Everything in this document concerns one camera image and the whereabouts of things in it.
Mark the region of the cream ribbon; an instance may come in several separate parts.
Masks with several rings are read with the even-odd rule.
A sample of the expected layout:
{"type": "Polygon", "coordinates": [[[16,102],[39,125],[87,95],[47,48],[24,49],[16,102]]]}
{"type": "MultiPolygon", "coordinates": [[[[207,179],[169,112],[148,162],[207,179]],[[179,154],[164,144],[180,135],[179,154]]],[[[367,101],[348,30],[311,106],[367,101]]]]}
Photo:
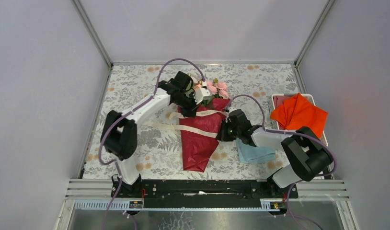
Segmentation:
{"type": "MultiPolygon", "coordinates": [[[[204,116],[209,116],[209,115],[213,115],[213,114],[217,114],[217,113],[222,114],[225,117],[228,115],[227,112],[218,111],[218,110],[201,111],[201,112],[197,112],[196,115],[199,117],[204,117],[204,116]]],[[[191,126],[173,125],[172,123],[160,124],[160,123],[154,123],[154,122],[145,122],[143,124],[143,126],[157,127],[157,128],[161,128],[161,129],[168,129],[168,130],[174,130],[174,131],[176,131],[176,130],[187,131],[187,132],[199,134],[199,135],[209,137],[209,138],[216,138],[216,136],[217,136],[217,133],[203,131],[199,128],[195,128],[195,127],[191,127],[191,126]]]]}

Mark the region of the pink fake flower bunch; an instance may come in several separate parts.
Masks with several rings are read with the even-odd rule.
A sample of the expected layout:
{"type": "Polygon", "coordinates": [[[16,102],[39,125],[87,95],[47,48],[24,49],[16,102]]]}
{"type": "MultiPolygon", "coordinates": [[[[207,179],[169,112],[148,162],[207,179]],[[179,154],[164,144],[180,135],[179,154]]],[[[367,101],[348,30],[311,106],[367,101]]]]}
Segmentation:
{"type": "MultiPolygon", "coordinates": [[[[198,84],[199,81],[203,81],[202,79],[198,80],[193,75],[189,74],[189,77],[191,78],[190,83],[187,86],[186,94],[189,97],[194,97],[195,91],[193,90],[193,87],[198,84]]],[[[212,92],[213,96],[210,100],[203,100],[202,103],[199,105],[206,106],[208,105],[213,99],[229,99],[229,93],[228,93],[228,87],[226,83],[218,81],[218,79],[214,79],[212,81],[205,80],[207,82],[207,88],[212,92]]]]}

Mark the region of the dark red wrapping paper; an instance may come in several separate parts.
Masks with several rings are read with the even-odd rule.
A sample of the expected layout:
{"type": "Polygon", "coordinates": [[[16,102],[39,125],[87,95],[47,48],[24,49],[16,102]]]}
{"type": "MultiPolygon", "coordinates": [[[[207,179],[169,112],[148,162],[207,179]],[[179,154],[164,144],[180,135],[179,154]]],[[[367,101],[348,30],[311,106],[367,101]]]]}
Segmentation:
{"type": "MultiPolygon", "coordinates": [[[[207,106],[199,106],[197,112],[216,112],[205,116],[197,115],[195,118],[179,119],[179,124],[216,134],[220,131],[222,120],[226,118],[222,112],[229,101],[229,99],[212,99],[207,106]]],[[[210,157],[218,147],[218,141],[215,137],[207,137],[185,130],[181,131],[181,139],[183,169],[203,173],[210,157]]]]}

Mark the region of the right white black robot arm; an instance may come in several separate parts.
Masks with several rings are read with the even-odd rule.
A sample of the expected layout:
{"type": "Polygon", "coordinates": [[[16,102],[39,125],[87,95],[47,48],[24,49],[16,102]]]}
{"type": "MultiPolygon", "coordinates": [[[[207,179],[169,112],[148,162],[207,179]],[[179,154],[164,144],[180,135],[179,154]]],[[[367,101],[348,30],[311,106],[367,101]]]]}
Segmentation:
{"type": "Polygon", "coordinates": [[[252,125],[245,113],[231,111],[221,122],[216,139],[230,142],[240,140],[243,144],[282,150],[289,165],[280,168],[257,188],[260,197],[279,197],[289,193],[294,184],[310,182],[334,163],[328,146],[306,126],[296,131],[267,129],[263,125],[252,125]]]}

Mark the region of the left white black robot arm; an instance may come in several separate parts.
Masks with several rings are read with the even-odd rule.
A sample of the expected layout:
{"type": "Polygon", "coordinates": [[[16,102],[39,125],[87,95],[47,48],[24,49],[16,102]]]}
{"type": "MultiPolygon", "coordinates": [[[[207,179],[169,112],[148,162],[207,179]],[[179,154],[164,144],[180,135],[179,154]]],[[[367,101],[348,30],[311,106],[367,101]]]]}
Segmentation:
{"type": "Polygon", "coordinates": [[[199,104],[195,100],[194,80],[179,71],[174,78],[162,80],[154,94],[122,112],[110,111],[101,134],[102,148],[115,162],[118,177],[114,195],[135,197],[141,193],[141,175],[133,157],[138,146],[138,129],[157,111],[175,104],[185,114],[194,116],[199,104]]]}

